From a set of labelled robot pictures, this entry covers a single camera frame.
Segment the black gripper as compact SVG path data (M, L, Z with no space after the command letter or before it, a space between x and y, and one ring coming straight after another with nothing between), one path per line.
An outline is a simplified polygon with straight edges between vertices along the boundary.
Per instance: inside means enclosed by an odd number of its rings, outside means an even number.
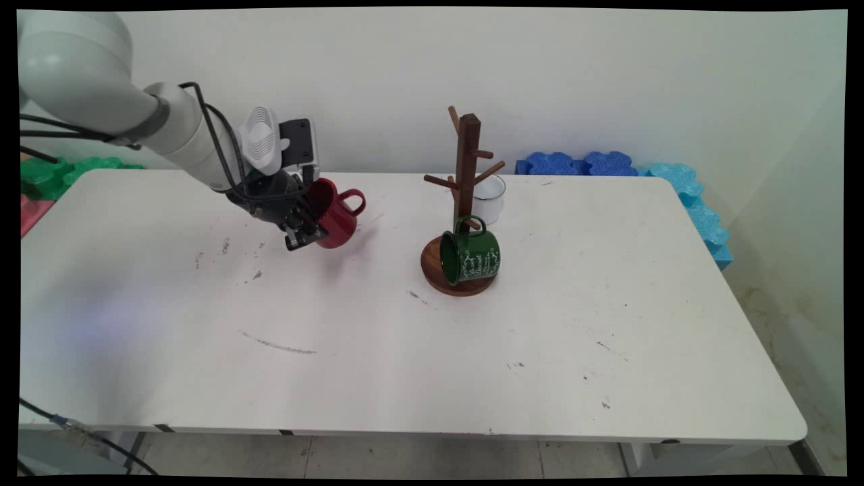
M308 185L299 175L280 170L275 175L247 179L245 191L226 192L228 200L260 221L282 227L289 251L320 243L329 237L314 202L306 196Z

